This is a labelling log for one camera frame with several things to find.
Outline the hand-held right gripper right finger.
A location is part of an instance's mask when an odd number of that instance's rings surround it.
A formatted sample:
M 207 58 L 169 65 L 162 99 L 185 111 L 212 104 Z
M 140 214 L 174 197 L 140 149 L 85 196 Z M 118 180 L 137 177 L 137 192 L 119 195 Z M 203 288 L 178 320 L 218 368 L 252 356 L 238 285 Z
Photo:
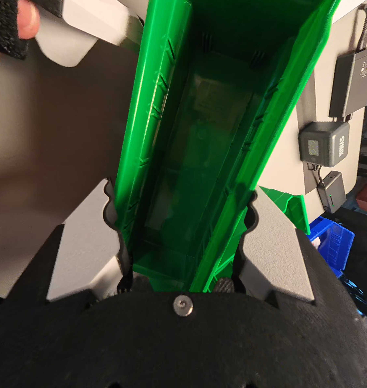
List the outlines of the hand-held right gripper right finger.
M 244 225 L 232 270 L 237 292 L 262 301 L 280 292 L 313 302 L 296 228 L 259 186 L 248 202 Z

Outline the grey cube charger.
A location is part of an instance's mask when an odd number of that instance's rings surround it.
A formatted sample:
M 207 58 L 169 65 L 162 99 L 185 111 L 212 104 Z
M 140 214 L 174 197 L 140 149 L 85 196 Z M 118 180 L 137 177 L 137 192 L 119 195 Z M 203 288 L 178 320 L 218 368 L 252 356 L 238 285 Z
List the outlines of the grey cube charger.
M 348 155 L 350 124 L 348 122 L 312 122 L 298 134 L 302 162 L 334 167 Z

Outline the black power adapter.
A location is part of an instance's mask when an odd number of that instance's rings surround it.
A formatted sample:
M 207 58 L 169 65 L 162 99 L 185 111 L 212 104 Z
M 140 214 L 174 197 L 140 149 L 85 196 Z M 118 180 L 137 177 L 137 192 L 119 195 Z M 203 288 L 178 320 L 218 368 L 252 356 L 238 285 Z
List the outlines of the black power adapter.
M 336 60 L 330 118 L 345 118 L 367 105 L 367 48 Z

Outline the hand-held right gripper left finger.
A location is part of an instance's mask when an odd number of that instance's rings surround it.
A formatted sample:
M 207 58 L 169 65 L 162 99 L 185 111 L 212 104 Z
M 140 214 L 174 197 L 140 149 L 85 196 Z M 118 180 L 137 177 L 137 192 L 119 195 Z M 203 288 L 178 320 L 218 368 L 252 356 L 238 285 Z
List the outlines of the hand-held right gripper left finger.
M 51 282 L 50 302 L 89 290 L 98 300 L 117 293 L 132 273 L 109 178 L 102 179 L 64 222 Z

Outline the small black charger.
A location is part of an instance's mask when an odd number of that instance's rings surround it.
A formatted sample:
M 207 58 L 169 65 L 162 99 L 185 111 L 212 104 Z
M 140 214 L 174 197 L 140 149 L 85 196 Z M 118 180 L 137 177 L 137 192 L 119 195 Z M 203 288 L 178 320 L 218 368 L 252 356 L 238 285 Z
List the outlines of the small black charger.
M 318 183 L 317 191 L 323 209 L 327 213 L 334 214 L 346 202 L 346 193 L 341 172 L 331 171 Z

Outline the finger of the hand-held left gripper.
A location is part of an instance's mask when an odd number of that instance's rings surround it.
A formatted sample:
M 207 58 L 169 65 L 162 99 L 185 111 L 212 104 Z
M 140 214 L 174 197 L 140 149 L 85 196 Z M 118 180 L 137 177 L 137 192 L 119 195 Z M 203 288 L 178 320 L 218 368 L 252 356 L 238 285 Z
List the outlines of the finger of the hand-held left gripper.
M 65 0 L 64 21 L 115 46 L 139 52 L 144 24 L 136 12 L 116 0 Z
M 35 40 L 48 59 L 63 67 L 75 67 L 98 38 L 70 26 L 53 14 L 40 14 L 40 27 Z

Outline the blue plastic bin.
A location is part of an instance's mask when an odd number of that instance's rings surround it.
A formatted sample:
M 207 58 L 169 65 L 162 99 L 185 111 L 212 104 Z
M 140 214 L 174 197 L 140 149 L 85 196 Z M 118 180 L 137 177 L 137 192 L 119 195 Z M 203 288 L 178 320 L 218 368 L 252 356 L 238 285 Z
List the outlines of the blue plastic bin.
M 355 234 L 342 225 L 324 218 L 316 218 L 310 223 L 311 242 L 320 240 L 318 252 L 330 266 L 337 278 L 343 275 Z

